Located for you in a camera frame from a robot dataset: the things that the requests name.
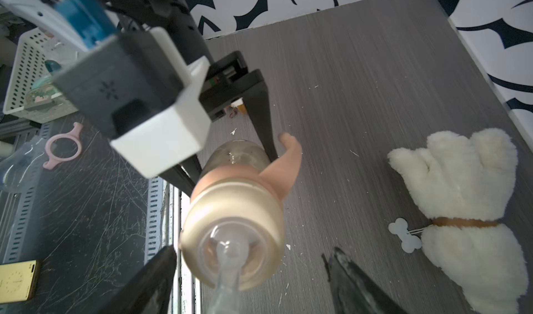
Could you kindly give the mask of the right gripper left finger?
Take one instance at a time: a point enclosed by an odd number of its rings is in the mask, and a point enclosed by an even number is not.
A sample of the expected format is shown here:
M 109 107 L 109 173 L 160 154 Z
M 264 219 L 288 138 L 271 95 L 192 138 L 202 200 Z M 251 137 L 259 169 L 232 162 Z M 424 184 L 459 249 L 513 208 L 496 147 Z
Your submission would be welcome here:
M 174 247 L 163 247 L 99 312 L 167 313 L 176 265 Z

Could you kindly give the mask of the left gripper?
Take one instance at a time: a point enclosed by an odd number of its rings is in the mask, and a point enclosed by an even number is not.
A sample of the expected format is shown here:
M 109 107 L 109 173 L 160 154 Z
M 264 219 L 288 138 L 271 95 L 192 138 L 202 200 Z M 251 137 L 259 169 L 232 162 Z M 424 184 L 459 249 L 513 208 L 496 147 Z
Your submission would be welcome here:
M 260 70 L 249 71 L 241 52 L 234 51 L 215 62 L 200 95 L 200 102 L 210 120 L 216 121 L 225 109 L 242 99 L 248 116 L 270 162 L 278 158 L 273 139 L 269 92 Z M 166 170 L 160 177 L 191 196 L 200 179 L 202 168 L 196 155 Z

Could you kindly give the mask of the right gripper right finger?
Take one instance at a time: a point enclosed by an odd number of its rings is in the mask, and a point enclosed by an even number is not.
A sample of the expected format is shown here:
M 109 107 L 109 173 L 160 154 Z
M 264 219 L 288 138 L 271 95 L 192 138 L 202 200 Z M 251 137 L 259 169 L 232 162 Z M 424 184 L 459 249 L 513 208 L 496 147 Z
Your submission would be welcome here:
M 336 313 L 407 314 L 340 248 L 322 259 Z

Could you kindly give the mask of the cream lid with straw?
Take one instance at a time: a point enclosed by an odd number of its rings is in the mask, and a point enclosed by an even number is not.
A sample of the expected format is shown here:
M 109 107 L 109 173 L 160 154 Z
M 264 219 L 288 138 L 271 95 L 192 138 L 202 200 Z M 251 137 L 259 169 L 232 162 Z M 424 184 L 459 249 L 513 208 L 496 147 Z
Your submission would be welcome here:
M 228 179 L 202 190 L 181 227 L 190 272 L 215 291 L 209 313 L 240 312 L 240 295 L 278 269 L 285 245 L 279 201 L 264 186 Z

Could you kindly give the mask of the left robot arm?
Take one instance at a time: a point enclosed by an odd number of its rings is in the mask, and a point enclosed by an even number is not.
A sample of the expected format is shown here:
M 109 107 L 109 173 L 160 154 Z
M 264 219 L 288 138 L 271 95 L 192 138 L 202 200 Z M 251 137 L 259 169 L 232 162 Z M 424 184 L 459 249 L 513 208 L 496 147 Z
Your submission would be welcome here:
M 214 60 L 186 0 L 1 0 L 82 53 L 54 85 L 146 178 L 187 194 L 210 124 L 244 103 L 269 158 L 276 151 L 269 92 L 235 51 Z

